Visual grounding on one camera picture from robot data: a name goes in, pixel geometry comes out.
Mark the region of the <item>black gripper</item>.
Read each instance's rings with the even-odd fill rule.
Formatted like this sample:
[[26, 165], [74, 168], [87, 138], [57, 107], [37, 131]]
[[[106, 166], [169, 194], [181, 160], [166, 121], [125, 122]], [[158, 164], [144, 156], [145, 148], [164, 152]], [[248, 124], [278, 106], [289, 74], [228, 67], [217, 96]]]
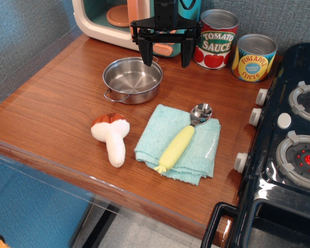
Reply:
[[181, 66], [186, 68], [200, 41], [200, 1], [153, 1], [151, 6], [153, 16], [130, 24], [132, 41], [138, 43], [144, 64], [152, 65], [152, 42], [181, 43]]

